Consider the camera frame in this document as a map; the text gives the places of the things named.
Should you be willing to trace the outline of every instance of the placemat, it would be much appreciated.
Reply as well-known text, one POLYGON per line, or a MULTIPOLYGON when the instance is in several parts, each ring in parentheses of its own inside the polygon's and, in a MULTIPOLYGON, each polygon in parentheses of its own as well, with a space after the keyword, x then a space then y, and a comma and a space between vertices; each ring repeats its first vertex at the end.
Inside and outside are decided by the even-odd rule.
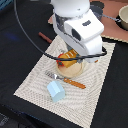
MULTIPOLYGON (((103 42, 103 46, 107 49, 108 54, 100 57, 97 63, 85 62, 84 72, 80 76, 72 78, 72 80, 85 84, 85 89, 60 81, 66 95, 62 100, 53 103, 47 90, 47 85, 53 79, 47 77, 44 72, 49 70, 58 74, 56 61, 43 55, 14 95, 83 128, 89 128, 115 44, 103 42)), ((66 44, 60 36, 57 36, 46 52, 57 57, 61 50, 67 50, 66 44)))

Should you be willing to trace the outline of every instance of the pot handle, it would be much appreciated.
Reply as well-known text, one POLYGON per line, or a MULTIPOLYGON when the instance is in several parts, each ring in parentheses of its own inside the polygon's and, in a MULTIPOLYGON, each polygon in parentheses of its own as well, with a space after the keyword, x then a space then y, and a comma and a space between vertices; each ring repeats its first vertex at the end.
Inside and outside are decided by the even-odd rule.
POLYGON ((103 16, 103 17, 107 17, 107 18, 112 19, 112 20, 117 21, 117 22, 121 22, 121 20, 120 20, 120 19, 116 19, 116 18, 113 18, 113 17, 107 16, 107 15, 104 15, 104 14, 102 14, 102 16, 103 16))

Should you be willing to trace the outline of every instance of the orange object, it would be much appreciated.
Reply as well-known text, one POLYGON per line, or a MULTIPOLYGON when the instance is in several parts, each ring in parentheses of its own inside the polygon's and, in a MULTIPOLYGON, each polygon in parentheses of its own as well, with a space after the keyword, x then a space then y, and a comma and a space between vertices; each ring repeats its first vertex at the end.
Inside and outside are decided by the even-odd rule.
MULTIPOLYGON (((74 49, 71 49, 70 51, 68 51, 68 52, 66 52, 65 54, 61 55, 60 58, 65 58, 65 59, 67 59, 67 58, 75 58, 77 54, 78 54, 78 53, 77 53, 74 49)), ((71 65, 75 64, 75 63, 77 62, 77 60, 61 61, 61 62, 64 64, 64 66, 65 66, 66 68, 68 68, 68 67, 70 67, 71 65)))
POLYGON ((43 33, 39 32, 39 36, 41 36, 44 40, 46 40, 48 43, 52 43, 52 40, 49 39, 47 36, 45 36, 43 33))
POLYGON ((76 87, 82 88, 82 89, 86 88, 85 85, 83 85, 83 84, 81 84, 81 83, 78 83, 78 82, 76 82, 76 81, 69 80, 69 79, 67 79, 67 78, 64 78, 64 82, 69 83, 69 84, 71 84, 71 85, 74 85, 74 86, 76 86, 76 87))

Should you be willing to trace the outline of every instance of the pot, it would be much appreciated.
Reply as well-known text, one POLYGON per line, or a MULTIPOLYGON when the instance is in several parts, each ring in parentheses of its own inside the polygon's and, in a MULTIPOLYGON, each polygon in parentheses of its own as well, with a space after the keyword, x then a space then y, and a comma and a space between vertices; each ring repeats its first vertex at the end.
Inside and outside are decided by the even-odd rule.
POLYGON ((104 15, 103 14, 103 10, 97 6, 94 6, 94 5, 90 5, 90 9, 92 10, 92 12, 94 13, 94 15, 99 19, 101 20, 102 16, 103 17, 107 17, 109 19, 112 19, 116 22, 121 22, 120 19, 116 19, 116 18, 113 18, 113 17, 110 17, 110 16, 107 16, 107 15, 104 15))
POLYGON ((124 29, 128 30, 128 5, 122 7, 119 10, 119 17, 121 19, 121 25, 124 29))

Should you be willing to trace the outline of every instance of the table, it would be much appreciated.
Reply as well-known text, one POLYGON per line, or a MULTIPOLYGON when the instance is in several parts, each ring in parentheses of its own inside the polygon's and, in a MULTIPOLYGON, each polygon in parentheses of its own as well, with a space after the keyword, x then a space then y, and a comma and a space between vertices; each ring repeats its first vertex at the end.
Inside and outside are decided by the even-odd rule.
MULTIPOLYGON (((55 38, 52 25, 47 23, 53 7, 41 2, 19 0, 17 8, 25 31, 45 51, 49 44, 38 36, 38 32, 41 31, 52 40, 55 38)), ((103 41, 116 43, 116 47, 91 128, 126 128, 128 126, 128 44, 106 38, 103 38, 103 41)), ((17 24, 13 5, 0 12, 0 104, 55 128, 80 128, 54 113, 13 95, 41 56, 42 53, 30 43, 17 24)))

